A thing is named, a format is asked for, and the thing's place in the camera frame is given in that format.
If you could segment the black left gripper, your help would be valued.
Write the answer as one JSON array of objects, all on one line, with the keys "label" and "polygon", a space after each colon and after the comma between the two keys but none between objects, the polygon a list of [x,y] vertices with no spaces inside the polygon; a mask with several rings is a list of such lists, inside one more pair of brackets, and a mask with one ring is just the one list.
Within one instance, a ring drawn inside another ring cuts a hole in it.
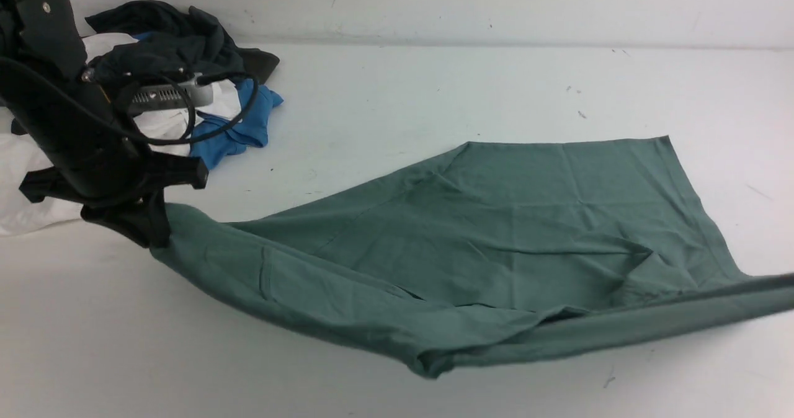
[{"label": "black left gripper", "polygon": [[[18,121],[51,161],[51,167],[29,172],[20,191],[34,203],[52,197],[84,204],[85,222],[141,247],[169,243],[165,187],[206,187],[202,160],[153,151],[97,84],[20,77]],[[124,204],[149,196],[148,207]]]}]

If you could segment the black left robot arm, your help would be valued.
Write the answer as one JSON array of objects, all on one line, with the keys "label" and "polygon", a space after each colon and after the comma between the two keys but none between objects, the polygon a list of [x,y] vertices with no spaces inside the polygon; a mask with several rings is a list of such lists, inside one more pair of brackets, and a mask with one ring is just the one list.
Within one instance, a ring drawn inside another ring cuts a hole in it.
[{"label": "black left robot arm", "polygon": [[87,51],[70,0],[2,0],[2,102],[51,161],[20,191],[82,206],[83,220],[139,246],[168,245],[164,190],[204,189],[199,158],[153,151],[127,111],[83,79]]}]

